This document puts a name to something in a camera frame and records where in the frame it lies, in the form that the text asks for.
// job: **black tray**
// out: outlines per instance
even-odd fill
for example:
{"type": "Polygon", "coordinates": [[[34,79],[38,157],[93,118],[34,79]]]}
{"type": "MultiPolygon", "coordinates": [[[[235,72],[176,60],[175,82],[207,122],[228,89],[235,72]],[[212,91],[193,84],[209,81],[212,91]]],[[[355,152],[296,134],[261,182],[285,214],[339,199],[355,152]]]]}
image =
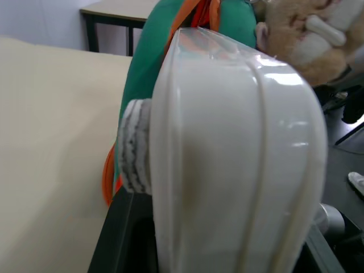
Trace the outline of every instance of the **black tray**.
{"type": "MultiPolygon", "coordinates": [[[[346,235],[335,244],[328,244],[317,226],[311,227],[293,273],[364,272],[362,231],[344,219],[346,235]]],[[[158,273],[154,234],[151,196],[121,188],[107,213],[88,272],[158,273]]]]}

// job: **black metal frame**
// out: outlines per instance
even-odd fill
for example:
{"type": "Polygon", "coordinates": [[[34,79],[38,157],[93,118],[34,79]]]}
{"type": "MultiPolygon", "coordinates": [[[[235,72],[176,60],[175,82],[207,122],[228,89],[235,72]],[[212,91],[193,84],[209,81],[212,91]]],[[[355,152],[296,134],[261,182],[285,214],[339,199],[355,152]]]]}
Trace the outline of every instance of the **black metal frame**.
{"type": "Polygon", "coordinates": [[[344,135],[341,139],[339,139],[338,141],[335,142],[335,146],[338,146],[340,143],[342,143],[343,141],[347,140],[348,138],[350,138],[353,134],[355,134],[357,131],[359,131],[361,128],[364,128],[364,122],[362,122],[360,125],[358,125],[357,127],[355,127],[354,129],[352,129],[352,131],[348,132],[346,135],[344,135]]]}
{"type": "Polygon", "coordinates": [[[126,50],[127,55],[133,55],[133,46],[134,46],[134,37],[133,30],[135,28],[143,28],[145,21],[139,21],[135,19],[123,19],[112,16],[98,15],[98,14],[88,14],[82,12],[83,17],[86,21],[86,31],[89,43],[89,51],[91,52],[99,52],[98,47],[98,39],[97,39],[97,30],[96,23],[99,24],[110,24],[113,26],[121,26],[127,28],[127,37],[126,37],[126,50]]]}

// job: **beige board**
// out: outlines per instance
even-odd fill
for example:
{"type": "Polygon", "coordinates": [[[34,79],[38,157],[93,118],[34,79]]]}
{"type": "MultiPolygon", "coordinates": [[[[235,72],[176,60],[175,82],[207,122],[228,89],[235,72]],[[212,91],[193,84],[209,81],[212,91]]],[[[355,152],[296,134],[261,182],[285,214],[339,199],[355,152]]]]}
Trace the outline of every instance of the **beige board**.
{"type": "Polygon", "coordinates": [[[0,272],[87,272],[130,57],[0,38],[0,272]]]}

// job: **table leg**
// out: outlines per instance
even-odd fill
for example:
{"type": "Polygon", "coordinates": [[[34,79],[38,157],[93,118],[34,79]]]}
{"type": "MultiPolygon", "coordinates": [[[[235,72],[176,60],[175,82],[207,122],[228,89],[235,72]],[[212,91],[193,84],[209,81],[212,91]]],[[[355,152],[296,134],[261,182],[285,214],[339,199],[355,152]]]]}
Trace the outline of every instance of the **table leg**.
{"type": "Polygon", "coordinates": [[[127,27],[126,48],[127,56],[132,56],[134,50],[134,29],[132,27],[127,27]]]}
{"type": "Polygon", "coordinates": [[[358,125],[356,128],[352,129],[352,131],[348,132],[346,135],[344,135],[341,139],[336,141],[335,146],[339,145],[341,142],[345,141],[346,139],[350,138],[353,134],[355,134],[357,131],[359,131],[361,128],[364,128],[364,122],[358,125]]]}
{"type": "Polygon", "coordinates": [[[86,20],[87,38],[89,42],[89,51],[100,52],[98,49],[96,22],[91,14],[84,14],[86,20]]]}

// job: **white plastic container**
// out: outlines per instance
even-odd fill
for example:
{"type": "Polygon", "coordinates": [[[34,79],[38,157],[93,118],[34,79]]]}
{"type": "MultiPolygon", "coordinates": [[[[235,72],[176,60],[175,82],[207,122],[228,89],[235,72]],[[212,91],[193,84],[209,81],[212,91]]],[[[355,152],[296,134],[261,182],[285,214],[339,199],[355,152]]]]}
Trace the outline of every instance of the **white plastic container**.
{"type": "Polygon", "coordinates": [[[311,87],[234,40],[180,29],[149,130],[159,272],[289,273],[324,185],[326,131],[311,87]]]}

